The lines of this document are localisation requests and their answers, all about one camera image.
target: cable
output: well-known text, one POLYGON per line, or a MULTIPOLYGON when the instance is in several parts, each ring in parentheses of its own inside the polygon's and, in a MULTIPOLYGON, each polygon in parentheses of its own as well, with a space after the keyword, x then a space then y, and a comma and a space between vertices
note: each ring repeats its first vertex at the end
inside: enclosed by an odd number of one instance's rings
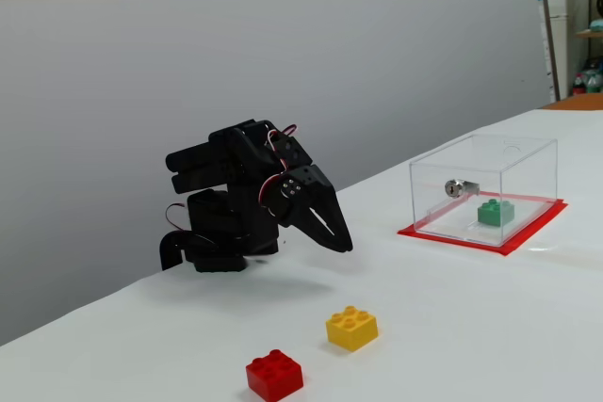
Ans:
POLYGON ((187 231, 184 228, 180 228, 178 225, 176 225, 175 223, 173 223, 170 218, 168 217, 168 211, 170 210, 171 207, 173 206, 180 206, 180 207, 184 207, 185 209, 187 208, 185 204, 181 203, 181 202, 173 202, 172 204, 170 204, 168 207, 166 207, 166 220, 168 221, 168 223, 170 223, 175 229, 177 229, 178 231, 187 231))
MULTIPOLYGON (((289 126, 287 126, 285 129, 283 129, 283 134, 285 134, 286 136, 292 136, 293 134, 295 134, 295 132, 298 130, 298 126, 297 124, 291 124, 289 126)), ((277 134, 279 131, 277 131, 276 129, 271 129, 268 131, 268 135, 266 137, 266 142, 270 145, 270 147, 272 148, 272 151, 276 154, 276 149, 274 148, 274 143, 272 143, 272 136, 274 134, 277 134)), ((288 165, 286 164, 286 161, 284 159, 279 158, 279 160, 281 161, 281 165, 283 166, 283 171, 281 171, 280 173, 277 174, 273 174, 272 176, 270 176, 266 181, 264 181, 264 183, 262 184, 262 187, 260 188, 260 192, 257 194, 257 202, 261 207, 266 207, 262 204, 262 196, 264 195, 264 190, 266 189, 266 187, 274 180, 279 178, 285 171, 287 171, 288 165)))

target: clear acrylic box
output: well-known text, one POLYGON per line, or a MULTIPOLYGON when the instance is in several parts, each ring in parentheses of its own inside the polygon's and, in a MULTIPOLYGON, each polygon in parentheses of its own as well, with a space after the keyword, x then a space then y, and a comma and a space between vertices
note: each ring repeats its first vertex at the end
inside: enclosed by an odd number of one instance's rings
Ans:
POLYGON ((557 200, 557 140, 473 135, 410 165, 415 230, 500 247, 557 200))

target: small metal object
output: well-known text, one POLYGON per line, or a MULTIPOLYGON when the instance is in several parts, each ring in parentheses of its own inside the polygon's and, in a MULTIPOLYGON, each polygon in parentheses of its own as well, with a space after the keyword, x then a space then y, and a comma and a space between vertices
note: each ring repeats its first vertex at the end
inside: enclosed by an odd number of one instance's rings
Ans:
POLYGON ((446 183, 444 189, 446 190, 446 194, 451 198, 460 198, 465 193, 480 195, 479 184, 463 181, 462 179, 451 179, 446 183))

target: white tabletop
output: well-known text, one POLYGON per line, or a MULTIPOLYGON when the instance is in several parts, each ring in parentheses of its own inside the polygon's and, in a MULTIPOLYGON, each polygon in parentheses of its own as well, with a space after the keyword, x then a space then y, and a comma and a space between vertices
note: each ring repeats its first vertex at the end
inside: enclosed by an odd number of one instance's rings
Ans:
POLYGON ((400 164, 339 194, 352 253, 283 230, 281 251, 240 274, 180 265, 139 281, 0 347, 0 400, 259 401, 245 365, 273 348, 302 366, 291 402, 599 400, 603 114, 482 131, 560 141, 569 207, 508 258, 396 235, 412 222, 400 164), (351 304, 381 330, 353 354, 324 326, 351 304))

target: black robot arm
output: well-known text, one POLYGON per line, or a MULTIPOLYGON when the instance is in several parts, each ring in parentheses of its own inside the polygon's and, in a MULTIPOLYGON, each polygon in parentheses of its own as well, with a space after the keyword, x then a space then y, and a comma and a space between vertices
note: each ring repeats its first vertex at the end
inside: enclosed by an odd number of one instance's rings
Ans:
POLYGON ((249 120, 168 155, 176 193, 202 191, 187 200, 191 231, 161 243, 164 270, 182 262, 182 250, 198 271, 242 270, 244 256, 278 251, 279 224, 325 248, 352 249, 334 188, 291 136, 295 129, 249 120), (217 185, 227 190, 211 188, 217 185))

